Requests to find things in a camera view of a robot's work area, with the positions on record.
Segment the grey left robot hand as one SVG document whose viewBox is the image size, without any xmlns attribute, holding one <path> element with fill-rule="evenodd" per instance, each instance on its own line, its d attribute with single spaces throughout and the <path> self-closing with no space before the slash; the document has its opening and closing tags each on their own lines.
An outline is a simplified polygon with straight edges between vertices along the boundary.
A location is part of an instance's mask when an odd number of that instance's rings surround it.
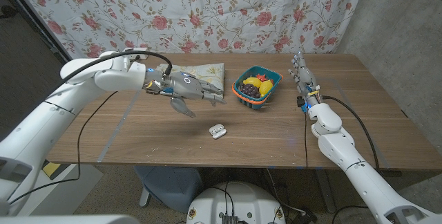
<svg viewBox="0 0 442 224">
<path fill-rule="evenodd" d="M 149 94 L 170 96 L 171 106 L 178 113 L 191 118 L 194 118 L 195 114 L 187 107 L 185 99 L 206 100 L 213 106 L 217 103 L 227 103 L 224 100 L 222 89 L 185 72 L 174 72 L 167 75 L 165 72 L 148 68 L 143 89 Z"/>
</svg>

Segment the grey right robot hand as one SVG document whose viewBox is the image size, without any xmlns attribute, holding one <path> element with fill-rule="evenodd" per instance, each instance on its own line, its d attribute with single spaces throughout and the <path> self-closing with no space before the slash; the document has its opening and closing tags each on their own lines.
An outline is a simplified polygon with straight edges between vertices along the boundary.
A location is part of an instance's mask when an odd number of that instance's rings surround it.
<svg viewBox="0 0 442 224">
<path fill-rule="evenodd" d="M 294 79 L 301 98 L 305 101 L 307 107 L 318 104 L 318 90 L 320 87 L 315 75 L 308 69 L 303 53 L 299 51 L 295 54 L 291 63 L 293 68 L 289 69 L 289 74 Z"/>
</svg>

